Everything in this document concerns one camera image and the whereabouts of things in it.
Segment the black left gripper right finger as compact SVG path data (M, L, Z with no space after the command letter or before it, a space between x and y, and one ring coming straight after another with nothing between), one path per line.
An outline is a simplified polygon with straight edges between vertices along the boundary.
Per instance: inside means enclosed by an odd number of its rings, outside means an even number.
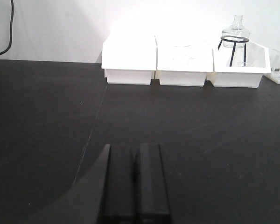
M171 223L167 189L158 144L140 144L135 158L135 172L136 223Z

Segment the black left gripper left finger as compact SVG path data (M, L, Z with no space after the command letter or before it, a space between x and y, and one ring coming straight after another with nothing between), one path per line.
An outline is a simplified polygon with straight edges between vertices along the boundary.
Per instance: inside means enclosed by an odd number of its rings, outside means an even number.
M128 145L106 144L108 160L99 224L134 224L134 158Z

